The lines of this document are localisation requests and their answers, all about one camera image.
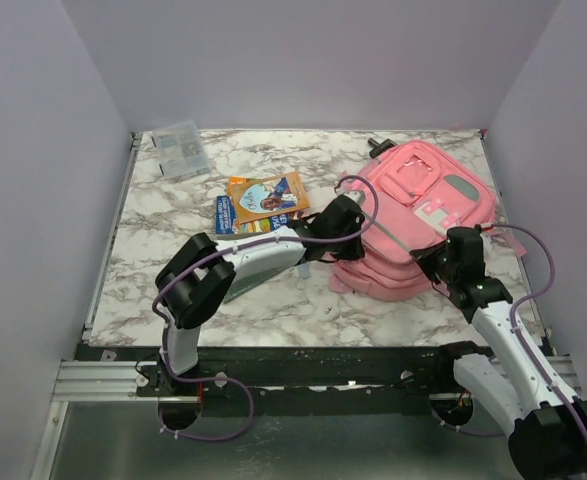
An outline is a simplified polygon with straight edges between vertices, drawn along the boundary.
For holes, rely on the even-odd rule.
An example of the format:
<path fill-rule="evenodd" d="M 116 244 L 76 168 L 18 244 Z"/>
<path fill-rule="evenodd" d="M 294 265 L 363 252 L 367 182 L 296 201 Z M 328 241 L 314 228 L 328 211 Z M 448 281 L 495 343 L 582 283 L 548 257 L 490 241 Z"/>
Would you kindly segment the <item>pink student backpack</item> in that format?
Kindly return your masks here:
<path fill-rule="evenodd" d="M 411 140 L 371 159 L 358 175 L 378 195 L 374 225 L 361 236 L 365 255 L 332 265 L 329 289 L 405 301 L 431 288 L 410 251 L 442 242 L 452 227 L 494 222 L 497 197 L 433 144 Z"/>

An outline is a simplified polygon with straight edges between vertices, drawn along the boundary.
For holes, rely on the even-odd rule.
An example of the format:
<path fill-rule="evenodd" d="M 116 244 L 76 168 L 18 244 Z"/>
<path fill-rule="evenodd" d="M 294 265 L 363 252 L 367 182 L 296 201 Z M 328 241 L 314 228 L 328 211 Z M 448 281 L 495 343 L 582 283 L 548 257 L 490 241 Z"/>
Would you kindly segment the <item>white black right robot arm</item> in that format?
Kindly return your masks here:
<path fill-rule="evenodd" d="M 520 319 L 519 307 L 537 298 L 512 298 L 486 273 L 482 235 L 490 224 L 454 227 L 411 256 L 433 285 L 487 341 L 499 364 L 480 353 L 437 362 L 433 379 L 442 390 L 469 391 L 499 425 L 524 479 L 587 476 L 587 400 L 551 365 Z"/>

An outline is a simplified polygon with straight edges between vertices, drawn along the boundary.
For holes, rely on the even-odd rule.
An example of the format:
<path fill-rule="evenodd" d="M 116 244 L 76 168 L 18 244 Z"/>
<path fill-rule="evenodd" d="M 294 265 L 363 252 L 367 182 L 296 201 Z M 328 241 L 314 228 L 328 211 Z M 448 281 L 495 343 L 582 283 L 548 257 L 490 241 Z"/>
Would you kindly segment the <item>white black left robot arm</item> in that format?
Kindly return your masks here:
<path fill-rule="evenodd" d="M 214 241 L 205 233 L 191 237 L 155 279 L 158 294 L 152 310 L 165 321 L 161 384 L 174 395 L 193 387 L 200 327 L 217 312 L 233 285 L 328 258 L 362 258 L 363 203 L 364 193 L 357 190 L 269 233 L 225 241 Z"/>

